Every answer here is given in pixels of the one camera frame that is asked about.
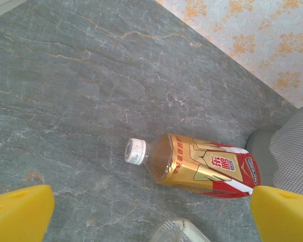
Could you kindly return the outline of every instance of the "amber liquid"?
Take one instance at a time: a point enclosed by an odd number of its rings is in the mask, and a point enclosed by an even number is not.
[[[148,144],[144,164],[154,181],[159,182],[166,176],[172,162],[172,155],[172,139],[168,134]]]

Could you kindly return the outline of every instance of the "brand logo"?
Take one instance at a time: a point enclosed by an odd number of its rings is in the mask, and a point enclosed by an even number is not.
[[[257,179],[257,173],[256,173],[256,170],[255,170],[255,167],[254,167],[254,163],[253,163],[253,160],[250,158],[250,157],[247,157],[246,158],[246,162],[248,164],[248,167],[251,171],[251,174],[254,178],[254,183],[257,184],[258,183],[258,179]]]
[[[211,164],[213,166],[220,167],[222,169],[230,170],[230,171],[236,171],[235,165],[233,160],[216,156],[216,155],[211,155]]]

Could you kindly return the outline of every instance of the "gold and red label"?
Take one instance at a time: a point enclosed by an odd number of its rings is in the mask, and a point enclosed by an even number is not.
[[[225,182],[232,179],[250,187],[259,185],[258,168],[249,153],[233,153],[227,148],[231,146],[210,141],[175,134],[169,136],[173,142],[172,163],[168,174],[159,183],[214,196],[216,190],[220,190],[217,191],[220,195],[225,193],[223,189],[227,194],[231,193],[233,189]],[[253,161],[252,170],[247,158]],[[254,171],[257,184],[253,179]]]

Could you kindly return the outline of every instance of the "orange floral pattern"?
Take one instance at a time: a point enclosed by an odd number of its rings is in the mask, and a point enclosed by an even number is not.
[[[156,0],[296,107],[303,106],[303,0]]]

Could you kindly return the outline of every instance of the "wall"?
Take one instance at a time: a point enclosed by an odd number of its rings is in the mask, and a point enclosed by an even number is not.
[[[256,77],[303,106],[303,0],[157,0]]]

